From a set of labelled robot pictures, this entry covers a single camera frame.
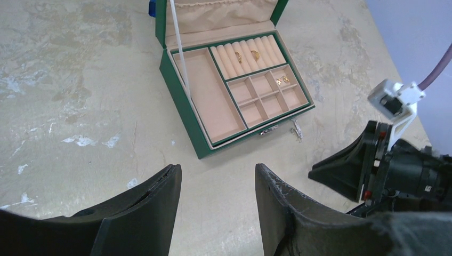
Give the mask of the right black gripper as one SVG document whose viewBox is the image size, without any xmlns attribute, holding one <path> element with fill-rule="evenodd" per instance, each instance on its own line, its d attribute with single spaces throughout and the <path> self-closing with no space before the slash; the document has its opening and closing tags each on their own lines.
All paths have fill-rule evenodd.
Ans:
<svg viewBox="0 0 452 256">
<path fill-rule="evenodd" d="M 308 178 L 345 198 L 361 212 L 451 211 L 451 156 L 404 139 L 389 143 L 392 126 L 368 122 L 345 149 L 312 166 Z"/>
</svg>

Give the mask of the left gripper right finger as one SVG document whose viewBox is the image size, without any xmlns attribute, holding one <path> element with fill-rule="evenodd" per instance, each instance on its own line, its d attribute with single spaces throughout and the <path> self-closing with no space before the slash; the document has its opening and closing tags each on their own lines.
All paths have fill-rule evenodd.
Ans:
<svg viewBox="0 0 452 256">
<path fill-rule="evenodd" d="M 386 212 L 358 218 L 293 188 L 266 165 L 255 167 L 265 255 L 451 255 L 451 214 Z"/>
</svg>

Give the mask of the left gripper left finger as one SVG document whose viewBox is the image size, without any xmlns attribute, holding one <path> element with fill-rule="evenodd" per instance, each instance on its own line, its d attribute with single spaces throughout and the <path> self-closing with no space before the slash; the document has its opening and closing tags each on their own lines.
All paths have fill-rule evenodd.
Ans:
<svg viewBox="0 0 452 256">
<path fill-rule="evenodd" d="M 168 255 L 182 170 L 148 180 L 70 217 L 32 219 L 1 211 L 1 255 Z"/>
</svg>

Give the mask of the small gold stud earring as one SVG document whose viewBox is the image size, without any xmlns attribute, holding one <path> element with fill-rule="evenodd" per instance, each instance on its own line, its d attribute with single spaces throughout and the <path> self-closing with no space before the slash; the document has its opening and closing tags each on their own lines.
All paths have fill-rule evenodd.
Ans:
<svg viewBox="0 0 452 256">
<path fill-rule="evenodd" d="M 281 86 L 283 83 L 290 84 L 290 80 L 287 76 L 282 76 L 282 77 L 276 79 L 276 83 L 278 86 Z"/>
</svg>

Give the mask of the green jewelry tray insert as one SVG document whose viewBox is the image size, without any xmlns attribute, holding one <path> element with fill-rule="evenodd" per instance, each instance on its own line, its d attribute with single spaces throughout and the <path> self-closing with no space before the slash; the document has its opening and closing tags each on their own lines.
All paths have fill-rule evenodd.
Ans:
<svg viewBox="0 0 452 256">
<path fill-rule="evenodd" d="M 276 32 L 170 52 L 210 150 L 313 107 Z M 287 76 L 290 84 L 278 86 Z"/>
</svg>

